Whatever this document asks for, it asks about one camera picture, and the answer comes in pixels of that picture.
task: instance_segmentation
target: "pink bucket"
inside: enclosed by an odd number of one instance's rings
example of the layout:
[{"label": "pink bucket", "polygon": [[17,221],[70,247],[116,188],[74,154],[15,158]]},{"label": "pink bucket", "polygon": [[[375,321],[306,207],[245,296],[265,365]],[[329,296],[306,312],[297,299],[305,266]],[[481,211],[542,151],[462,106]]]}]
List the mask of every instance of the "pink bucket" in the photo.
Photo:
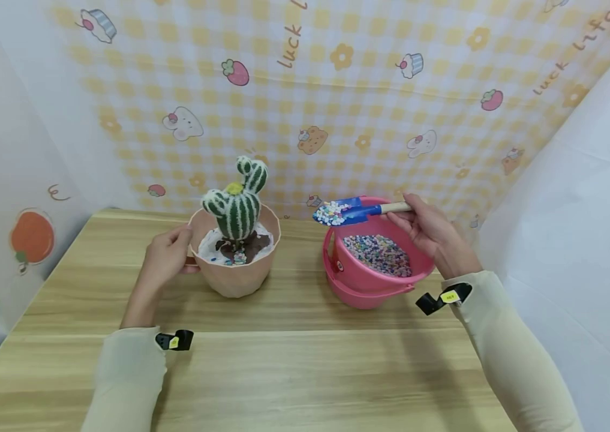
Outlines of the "pink bucket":
[{"label": "pink bucket", "polygon": [[[360,198],[365,206],[389,203],[380,197]],[[329,256],[329,241],[334,233],[333,255]],[[382,235],[395,241],[408,254],[411,276],[387,276],[361,263],[350,254],[342,241],[345,237],[356,235]],[[419,251],[405,232],[378,215],[369,217],[368,222],[331,227],[324,237],[323,259],[332,291],[342,302],[358,309],[377,308],[388,297],[412,291],[415,282],[427,277],[434,269],[432,259]]]}]

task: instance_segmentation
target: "orange fruit print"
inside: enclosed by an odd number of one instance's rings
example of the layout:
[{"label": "orange fruit print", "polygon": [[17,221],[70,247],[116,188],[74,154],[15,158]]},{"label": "orange fruit print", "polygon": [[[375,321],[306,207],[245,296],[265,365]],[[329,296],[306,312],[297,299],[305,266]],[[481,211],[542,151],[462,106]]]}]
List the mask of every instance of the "orange fruit print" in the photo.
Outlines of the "orange fruit print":
[{"label": "orange fruit print", "polygon": [[24,209],[17,218],[10,245],[19,261],[19,273],[26,273],[29,264],[46,259],[55,246],[55,231],[47,214],[38,209]]}]

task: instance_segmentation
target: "left hand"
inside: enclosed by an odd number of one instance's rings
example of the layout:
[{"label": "left hand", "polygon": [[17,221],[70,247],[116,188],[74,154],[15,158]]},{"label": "left hand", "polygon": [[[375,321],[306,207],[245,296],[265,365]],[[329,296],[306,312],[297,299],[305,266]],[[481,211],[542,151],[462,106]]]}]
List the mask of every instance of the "left hand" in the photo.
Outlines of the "left hand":
[{"label": "left hand", "polygon": [[163,286],[178,273],[196,273],[199,267],[185,265],[192,231],[183,224],[154,237],[146,247],[144,264],[137,277],[120,328],[154,327]]},{"label": "left hand", "polygon": [[198,267],[185,265],[191,238],[192,230],[186,224],[155,236],[146,247],[144,264],[137,278],[137,288],[144,286],[156,290],[178,273],[199,272]]}]

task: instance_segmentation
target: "beige sleeve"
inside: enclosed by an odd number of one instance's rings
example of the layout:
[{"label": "beige sleeve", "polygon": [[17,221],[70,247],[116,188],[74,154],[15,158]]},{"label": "beige sleeve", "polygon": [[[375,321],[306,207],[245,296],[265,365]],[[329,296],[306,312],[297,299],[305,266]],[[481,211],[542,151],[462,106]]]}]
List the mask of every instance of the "beige sleeve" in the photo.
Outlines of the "beige sleeve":
[{"label": "beige sleeve", "polygon": [[159,327],[124,328],[106,337],[82,432],[149,432],[166,357]]},{"label": "beige sleeve", "polygon": [[582,432],[559,370],[511,305],[492,272],[467,274],[442,283],[466,282],[473,291],[452,305],[506,414],[519,432]]}]

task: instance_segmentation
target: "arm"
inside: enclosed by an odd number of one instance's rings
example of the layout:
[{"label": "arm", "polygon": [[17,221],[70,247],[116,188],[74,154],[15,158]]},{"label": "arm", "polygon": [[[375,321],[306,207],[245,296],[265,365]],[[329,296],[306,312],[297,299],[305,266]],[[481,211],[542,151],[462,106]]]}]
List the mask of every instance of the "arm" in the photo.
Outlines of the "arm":
[{"label": "arm", "polygon": [[166,372],[155,342],[163,286],[185,267],[191,232],[186,226],[154,237],[127,304],[120,330],[106,337],[95,374],[95,390],[82,432],[149,432]]},{"label": "arm", "polygon": [[446,279],[473,286],[452,305],[485,370],[487,382],[519,432],[582,432],[571,395],[544,347],[511,305],[499,278],[485,272],[470,246],[435,206],[404,195],[413,212],[386,218],[435,260]]},{"label": "arm", "polygon": [[547,351],[511,305],[492,272],[442,282],[473,286],[451,309],[464,325],[487,382],[519,432],[582,432],[564,380]]}]

